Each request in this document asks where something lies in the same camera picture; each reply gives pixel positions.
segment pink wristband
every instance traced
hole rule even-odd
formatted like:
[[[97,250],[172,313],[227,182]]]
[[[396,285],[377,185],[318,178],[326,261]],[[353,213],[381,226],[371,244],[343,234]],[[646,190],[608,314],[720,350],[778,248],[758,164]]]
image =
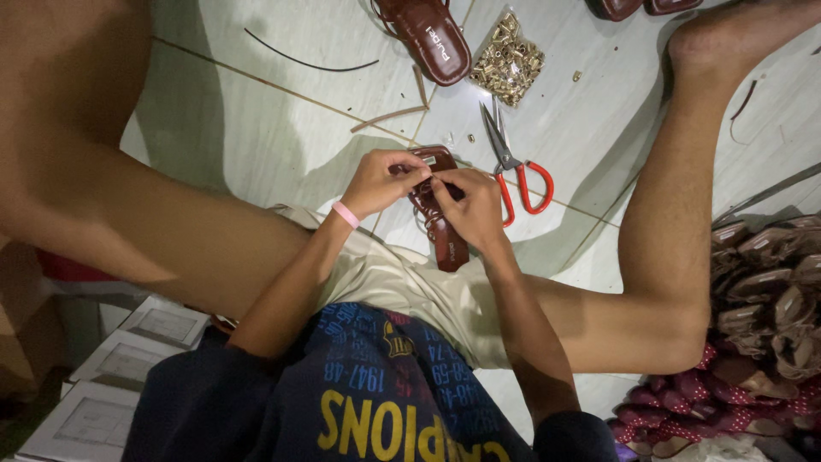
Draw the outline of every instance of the pink wristband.
[[[351,213],[351,211],[348,210],[347,207],[345,207],[345,204],[342,204],[340,201],[336,201],[333,203],[331,208],[336,210],[339,216],[345,219],[345,221],[348,222],[351,226],[353,226],[354,229],[359,228],[359,219],[357,219],[356,215]]]

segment hand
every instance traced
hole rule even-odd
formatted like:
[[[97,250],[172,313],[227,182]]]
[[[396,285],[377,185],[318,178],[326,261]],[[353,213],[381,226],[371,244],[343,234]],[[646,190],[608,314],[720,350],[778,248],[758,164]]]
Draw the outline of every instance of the hand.
[[[459,187],[465,198],[454,201],[444,182]],[[502,190],[486,173],[475,169],[436,172],[430,182],[445,218],[468,243],[485,254],[510,245],[502,227]]]
[[[410,172],[391,175],[388,168],[397,164],[409,167]],[[427,178],[430,178],[430,167],[408,151],[372,150],[362,156],[341,202],[356,218],[363,220],[407,196]]]

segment dark blue shirt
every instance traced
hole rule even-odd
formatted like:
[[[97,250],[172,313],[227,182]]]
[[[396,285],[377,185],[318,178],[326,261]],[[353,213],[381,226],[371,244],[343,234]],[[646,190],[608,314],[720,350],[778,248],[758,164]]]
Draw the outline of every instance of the dark blue shirt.
[[[359,303],[314,316],[276,363],[205,348],[154,367],[123,460],[617,460],[599,418],[559,413],[531,449],[432,327]]]

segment printed diagram on box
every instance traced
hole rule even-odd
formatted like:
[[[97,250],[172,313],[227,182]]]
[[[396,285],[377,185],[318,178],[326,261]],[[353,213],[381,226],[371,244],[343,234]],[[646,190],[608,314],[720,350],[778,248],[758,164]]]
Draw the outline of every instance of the printed diagram on box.
[[[117,344],[97,367],[97,372],[145,382],[149,369],[165,358],[128,344]]]
[[[83,398],[54,438],[124,448],[133,418],[131,406]]]
[[[140,320],[140,324],[138,324],[137,327],[156,335],[182,342],[191,332],[191,329],[194,328],[196,322],[195,319],[189,317],[178,316],[152,308],[149,312],[145,313],[145,316]]]

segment foot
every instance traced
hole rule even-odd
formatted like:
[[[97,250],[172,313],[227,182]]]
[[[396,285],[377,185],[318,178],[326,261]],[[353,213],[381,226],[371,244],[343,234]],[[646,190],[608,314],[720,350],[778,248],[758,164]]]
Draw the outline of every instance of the foot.
[[[744,79],[770,53],[821,22],[821,0],[742,0],[703,12],[670,39],[676,74]]]

